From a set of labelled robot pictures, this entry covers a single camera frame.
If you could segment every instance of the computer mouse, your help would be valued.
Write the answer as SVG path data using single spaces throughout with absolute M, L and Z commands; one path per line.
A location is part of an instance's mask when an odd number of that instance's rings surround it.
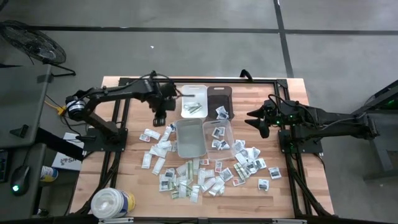
M 11 175 L 11 192 L 15 196 L 24 195 L 29 189 L 29 166 L 20 166 Z

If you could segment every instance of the black stand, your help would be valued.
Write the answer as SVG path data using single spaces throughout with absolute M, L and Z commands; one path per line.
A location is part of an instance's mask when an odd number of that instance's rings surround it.
M 75 76 L 76 75 L 75 71 L 73 71 L 72 69 L 69 69 L 69 68 L 65 68 L 65 67 L 63 67 L 61 65 L 56 65 L 56 64 L 52 64 L 52 63 L 43 63 L 43 64 L 49 64 L 49 65 L 52 65 L 54 67 L 62 68 L 64 70 L 70 72 L 70 73 L 65 73 L 65 74 L 60 74 L 60 75 L 54 75 L 53 73 L 51 73 L 51 76 L 53 76 L 53 77 L 64 77 L 64 76 L 70 76 L 70 75 Z

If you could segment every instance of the plastic tub lid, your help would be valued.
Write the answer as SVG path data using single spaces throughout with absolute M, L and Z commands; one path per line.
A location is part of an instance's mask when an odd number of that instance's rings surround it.
M 121 193 L 112 188 L 102 189 L 91 201 L 91 211 L 97 218 L 113 218 L 122 209 Z

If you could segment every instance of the wooden table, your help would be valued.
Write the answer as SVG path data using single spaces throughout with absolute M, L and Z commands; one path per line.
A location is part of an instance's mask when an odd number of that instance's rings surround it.
M 120 77 L 104 77 L 103 85 L 117 86 Z M 301 78 L 288 78 L 289 93 L 292 100 L 299 100 L 308 104 L 304 81 Z M 131 100 L 129 116 L 126 127 L 129 129 L 126 150 L 122 153 L 117 189 L 132 192 L 136 198 L 135 209 L 128 214 L 130 217 L 212 217 L 212 218 L 290 218 L 294 216 L 292 199 L 290 196 L 289 180 L 285 157 L 280 152 L 277 140 L 277 128 L 271 128 L 269 138 L 262 139 L 258 130 L 244 123 L 249 119 L 248 111 L 258 109 L 267 99 L 268 94 L 274 93 L 272 85 L 268 84 L 221 84 L 233 88 L 233 109 L 235 117 L 231 124 L 235 139 L 246 140 L 246 147 L 256 147 L 261 150 L 260 156 L 265 159 L 267 167 L 279 167 L 282 173 L 281 179 L 271 180 L 267 169 L 260 170 L 252 175 L 244 185 L 233 187 L 232 181 L 225 183 L 225 193 L 222 196 L 213 197 L 208 191 L 200 193 L 198 203 L 192 203 L 189 198 L 172 200 L 171 192 L 159 192 L 159 176 L 151 173 L 157 157 L 152 158 L 150 169 L 141 169 L 144 152 L 149 151 L 151 145 L 157 141 L 151 139 L 150 143 L 139 140 L 140 134 L 146 128 L 150 128 L 163 134 L 165 127 L 152 127 L 154 115 L 150 112 L 147 103 Z M 124 103 L 121 103 L 119 119 L 123 111 Z M 105 120 L 111 120 L 114 103 L 102 103 L 98 105 L 96 113 Z M 177 101 L 177 109 L 167 112 L 167 124 L 182 119 L 181 101 Z M 104 153 L 95 152 L 83 161 L 78 183 L 75 189 L 71 212 L 77 211 L 88 200 L 100 179 L 101 166 Z M 325 209 L 333 213 L 325 171 L 319 158 L 312 154 L 302 155 L 307 185 L 317 200 Z M 166 168 L 182 165 L 184 159 L 178 157 L 176 152 L 168 152 L 166 162 L 160 173 Z M 233 164 L 235 159 L 223 161 L 223 169 L 229 167 L 234 176 L 238 176 Z M 214 169 L 215 162 L 210 162 L 206 169 Z M 264 192 L 257 189 L 258 179 L 270 180 L 270 189 Z M 304 211 L 301 191 L 298 191 L 300 208 Z

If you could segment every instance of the small packet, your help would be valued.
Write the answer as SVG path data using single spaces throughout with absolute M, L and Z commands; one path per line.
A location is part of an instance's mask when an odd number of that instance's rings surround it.
M 144 134 L 146 136 L 152 137 L 152 138 L 154 138 L 156 140 L 159 140 L 159 138 L 160 138 L 160 134 L 157 133 L 156 131 L 151 130 L 151 129 L 145 129 Z
M 217 114 L 220 114 L 220 113 L 228 114 L 228 112 L 225 110 L 224 106 L 220 106 L 219 108 L 217 108 L 216 112 L 217 112 Z
M 246 173 L 246 171 L 244 170 L 243 166 L 240 163 L 234 164 L 234 168 L 242 180 L 246 180 L 247 178 L 250 177 L 250 174 Z
M 179 176 L 185 176 L 186 171 L 187 171 L 186 164 L 182 164 L 180 165 L 180 167 L 177 168 L 177 173 L 179 174 Z
M 166 178 L 169 178 L 171 180 L 171 179 L 173 179 L 174 173 L 175 173 L 174 168 L 168 168 L 168 169 L 166 169 L 166 173 L 164 175 Z
M 178 189 L 178 197 L 187 197 L 187 180 L 180 180 L 180 188 Z
M 199 158 L 193 158 L 193 175 L 198 175 L 199 161 Z
M 177 199 L 180 196 L 180 192 L 178 190 L 172 192 L 172 199 Z
M 251 148 L 246 148 L 247 152 L 248 152 L 248 161 L 249 162 L 253 162 L 254 160 L 256 160 L 256 158 L 254 158 L 254 149 Z
M 156 147 L 156 146 L 152 146 L 152 147 L 150 148 L 149 153 L 151 153 L 152 155 L 155 155 L 155 156 L 159 156 L 159 157 L 164 158 L 164 157 L 166 157 L 167 150 L 158 148 L 158 147 Z
M 224 136 L 225 135 L 225 127 L 218 127 L 219 131 L 220 131 L 220 136 Z
M 172 145 L 172 152 L 177 152 L 177 141 L 174 141 L 174 142 L 173 142 L 173 145 Z
M 211 147 L 217 148 L 217 150 L 221 149 L 221 142 L 219 140 L 214 139 L 213 142 L 211 142 Z
M 259 190 L 268 191 L 268 189 L 269 189 L 269 180 L 259 179 L 258 187 L 259 187 Z
M 156 144 L 156 147 L 161 148 L 161 149 L 166 149 L 168 147 L 172 147 L 172 144 L 170 141 L 161 141 Z
M 216 119 L 228 119 L 228 113 L 219 113 Z
M 257 159 L 260 155 L 260 149 L 257 149 L 255 147 L 253 147 L 253 155 L 254 155 L 254 159 Z
M 246 165 L 246 168 L 249 169 L 251 174 L 255 174 L 257 172 L 257 166 L 254 162 L 250 162 Z
M 216 167 L 214 168 L 214 171 L 219 173 L 221 172 L 221 169 L 223 168 L 223 162 L 221 161 L 217 161 L 216 162 Z
M 266 162 L 263 158 L 256 159 L 254 162 L 256 163 L 257 169 L 264 169 L 267 167 Z
M 187 176 L 187 180 L 193 180 L 193 162 L 192 161 L 188 161 L 185 163 L 185 170 L 186 170 L 186 176 Z
M 218 128 L 215 128 L 213 131 L 213 134 L 211 134 L 214 138 L 219 139 L 220 138 L 220 130 Z
M 172 128 L 170 126 L 166 127 L 166 130 L 163 133 L 163 136 L 159 140 L 159 142 L 167 141 L 169 139 L 170 133 L 172 132 Z
M 198 185 L 203 185 L 205 183 L 206 171 L 205 168 L 199 168 L 198 172 Z
M 220 147 L 221 150 L 229 149 L 229 144 L 225 140 L 222 140 L 220 142 L 220 144 L 221 144 L 221 147 Z
M 278 178 L 282 177 L 278 167 L 271 167 L 271 168 L 268 168 L 268 170 L 269 170 L 269 173 L 270 173 L 272 179 L 278 179 Z
M 223 195 L 225 192 L 225 185 L 220 189 L 219 192 L 217 192 L 217 195 Z
M 141 134 L 141 135 L 139 136 L 139 139 L 140 139 L 141 141 L 150 142 L 150 137 L 149 137 L 148 135 L 145 135 L 145 134 Z
M 221 190 L 221 188 L 224 186 L 225 182 L 223 181 L 222 178 L 219 178 L 216 180 L 216 183 L 213 185 L 211 190 L 209 191 L 209 194 L 212 196 L 216 196 L 217 192 Z
M 152 160 L 152 154 L 149 153 L 149 152 L 145 152 L 144 153 L 144 159 L 142 160 L 141 168 L 149 169 L 151 160 Z
M 214 177 L 214 170 L 205 170 L 205 178 Z
M 152 173 L 155 174 L 155 175 L 158 175 L 159 172 L 160 172 L 160 170 L 161 170 L 162 167 L 163 167 L 164 162 L 165 162 L 165 159 L 159 157 L 159 158 L 157 159 L 157 161 L 156 161 L 156 164 L 155 164 L 155 166 L 154 166 L 154 169 L 152 170 Z
M 210 164 L 209 159 L 201 159 L 201 160 L 200 160 L 200 165 L 207 166 L 207 165 L 209 165 L 209 164 Z
M 190 202 L 193 202 L 193 203 L 197 203 L 198 202 L 199 189 L 200 189 L 200 186 L 197 185 L 197 184 L 194 184 L 192 186 L 191 197 L 189 198 Z
M 237 152 L 240 152 L 244 149 L 244 144 L 241 141 L 236 140 L 235 143 L 233 144 L 233 147 Z
M 246 164 L 248 163 L 248 161 L 246 160 L 246 158 L 245 158 L 241 153 L 236 154 L 236 155 L 235 155 L 235 158 L 238 160 L 238 162 L 239 162 L 242 166 L 244 166 L 244 165 L 246 165 Z
M 212 187 L 216 183 L 216 179 L 214 177 L 208 179 L 205 184 L 201 186 L 201 191 L 205 193 L 210 187 Z
M 223 171 L 220 173 L 220 177 L 224 180 L 224 182 L 229 181 L 234 175 L 231 173 L 229 168 L 225 168 Z
M 170 128 L 172 128 L 172 133 L 175 132 L 175 123 L 169 124 Z
M 246 181 L 244 179 L 235 178 L 232 180 L 232 184 L 234 185 L 234 187 L 242 185 L 244 183 L 246 183 Z

